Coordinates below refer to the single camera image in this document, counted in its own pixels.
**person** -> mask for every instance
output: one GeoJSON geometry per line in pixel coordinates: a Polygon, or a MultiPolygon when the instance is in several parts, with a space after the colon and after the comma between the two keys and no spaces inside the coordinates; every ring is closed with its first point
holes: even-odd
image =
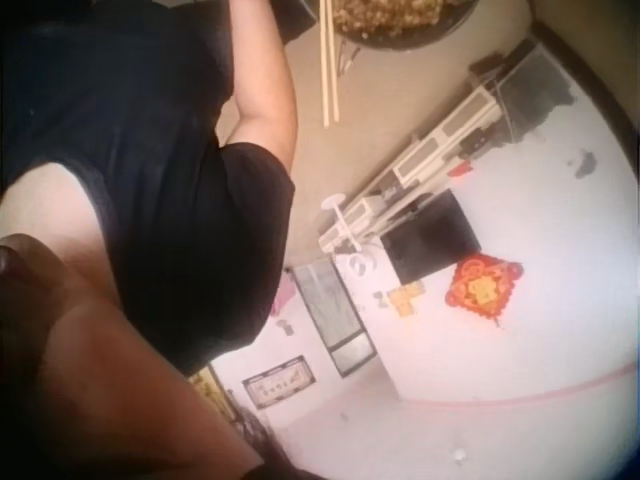
{"type": "Polygon", "coordinates": [[[297,135],[278,25],[268,0],[214,2],[230,29],[204,35],[84,3],[3,23],[2,421],[74,475],[259,478],[184,376],[250,343],[276,293],[297,135]]]}
{"type": "Polygon", "coordinates": [[[0,233],[42,241],[185,375],[264,325],[294,193],[270,3],[209,5],[231,28],[205,37],[180,9],[102,0],[3,36],[0,233]]]}
{"type": "Polygon", "coordinates": [[[21,477],[320,478],[264,432],[245,442],[116,305],[28,235],[0,239],[0,332],[4,472],[18,459],[21,477]]]}

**black t-shirt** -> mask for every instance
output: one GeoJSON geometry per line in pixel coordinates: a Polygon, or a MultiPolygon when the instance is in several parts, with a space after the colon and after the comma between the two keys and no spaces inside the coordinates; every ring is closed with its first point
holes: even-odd
{"type": "Polygon", "coordinates": [[[145,0],[3,38],[2,187],[49,162],[80,180],[125,314],[185,374],[264,325],[294,191],[265,149],[220,148],[221,58],[145,0]]]}

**framed picture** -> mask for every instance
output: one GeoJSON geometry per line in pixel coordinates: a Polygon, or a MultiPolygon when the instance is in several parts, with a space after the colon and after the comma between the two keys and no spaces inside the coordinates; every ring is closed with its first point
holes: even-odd
{"type": "Polygon", "coordinates": [[[206,366],[189,379],[195,389],[228,421],[234,422],[238,412],[220,384],[213,368],[206,366]]]}
{"type": "Polygon", "coordinates": [[[315,382],[309,364],[304,356],[300,355],[260,375],[248,378],[242,384],[256,408],[262,410],[295,395],[315,382]]]}

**window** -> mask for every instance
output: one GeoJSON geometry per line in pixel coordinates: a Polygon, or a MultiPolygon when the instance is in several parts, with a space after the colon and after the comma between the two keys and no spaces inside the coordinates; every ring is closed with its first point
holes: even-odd
{"type": "Polygon", "coordinates": [[[375,357],[369,334],[329,258],[294,268],[293,277],[340,375],[346,377],[375,357]]]}

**black frame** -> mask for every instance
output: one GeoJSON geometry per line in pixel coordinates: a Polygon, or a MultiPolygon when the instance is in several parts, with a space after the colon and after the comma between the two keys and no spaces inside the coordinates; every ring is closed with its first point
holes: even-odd
{"type": "Polygon", "coordinates": [[[331,358],[331,361],[333,362],[333,365],[336,367],[336,370],[338,371],[340,376],[342,378],[346,378],[349,375],[351,375],[353,372],[355,372],[356,370],[359,370],[360,368],[362,368],[365,364],[369,363],[369,361],[371,361],[373,358],[375,358],[378,355],[378,350],[376,349],[376,345],[375,345],[375,343],[373,343],[373,340],[371,340],[371,335],[369,335],[369,331],[367,330],[367,327],[365,327],[364,323],[362,322],[362,319],[360,318],[360,314],[358,313],[358,309],[356,308],[355,304],[353,303],[351,295],[349,295],[349,290],[347,289],[347,286],[344,284],[344,280],[342,279],[342,275],[340,275],[340,272],[338,271],[338,268],[336,267],[335,262],[331,258],[328,258],[328,260],[331,263],[331,268],[333,268],[333,271],[336,274],[336,277],[338,277],[338,282],[340,282],[340,286],[342,287],[342,290],[344,291],[345,296],[347,297],[347,301],[349,302],[349,306],[351,307],[351,310],[353,311],[353,313],[354,313],[354,315],[356,317],[356,320],[358,321],[358,324],[360,325],[360,330],[358,330],[357,332],[352,333],[348,337],[340,340],[338,343],[336,343],[335,345],[333,345],[331,347],[329,345],[327,345],[327,342],[322,337],[322,332],[320,331],[320,328],[318,327],[318,324],[316,323],[316,319],[313,318],[313,315],[311,314],[311,308],[309,308],[309,304],[307,303],[307,299],[304,297],[304,294],[302,293],[302,288],[300,288],[300,282],[298,282],[298,278],[296,277],[295,272],[291,268],[288,269],[288,271],[289,271],[289,274],[291,275],[291,277],[293,278],[293,281],[294,281],[294,283],[296,285],[296,288],[298,289],[298,292],[300,293],[300,296],[302,297],[302,301],[304,302],[304,307],[307,309],[307,313],[309,314],[309,317],[311,317],[311,320],[313,321],[313,326],[316,327],[316,331],[318,332],[318,336],[320,337],[320,340],[322,340],[322,344],[324,345],[324,348],[327,349],[327,353],[329,354],[329,357],[331,358]],[[332,353],[335,352],[336,350],[338,350],[340,347],[343,347],[344,345],[349,343],[354,338],[359,337],[363,333],[369,339],[369,343],[371,343],[371,348],[373,349],[373,353],[371,355],[369,355],[368,357],[366,357],[361,362],[356,363],[353,367],[345,370],[344,372],[341,372],[340,369],[338,368],[338,364],[336,363],[335,359],[333,358],[332,353]]]}
{"type": "Polygon", "coordinates": [[[543,22],[535,21],[531,26],[531,33],[591,98],[616,136],[637,180],[640,135],[622,106],[587,62],[549,26],[543,22]]]}
{"type": "Polygon", "coordinates": [[[276,404],[280,403],[281,401],[292,397],[296,393],[301,392],[301,391],[309,388],[314,383],[316,383],[316,377],[313,374],[313,370],[311,370],[311,367],[309,366],[309,362],[307,362],[307,360],[304,358],[304,355],[299,355],[296,358],[292,358],[291,360],[288,360],[288,361],[286,361],[284,363],[281,363],[277,367],[270,368],[266,372],[262,372],[262,373],[260,373],[258,375],[254,375],[253,377],[247,378],[246,380],[242,381],[242,385],[244,386],[245,390],[247,391],[247,395],[249,395],[249,398],[251,399],[251,401],[253,402],[253,404],[255,405],[255,407],[258,410],[264,410],[265,408],[272,407],[273,405],[276,405],[276,404]],[[280,395],[279,397],[274,398],[269,403],[258,405],[256,403],[255,399],[253,398],[253,396],[251,395],[251,391],[249,390],[249,385],[251,383],[254,383],[256,380],[262,380],[264,378],[270,377],[274,373],[279,372],[280,370],[283,370],[283,369],[285,369],[287,367],[290,367],[291,365],[294,365],[296,363],[302,363],[305,366],[307,372],[309,372],[309,377],[311,377],[309,383],[307,385],[304,385],[303,387],[296,387],[293,390],[291,390],[291,391],[289,391],[289,392],[287,392],[287,393],[285,393],[283,395],[280,395]]]}

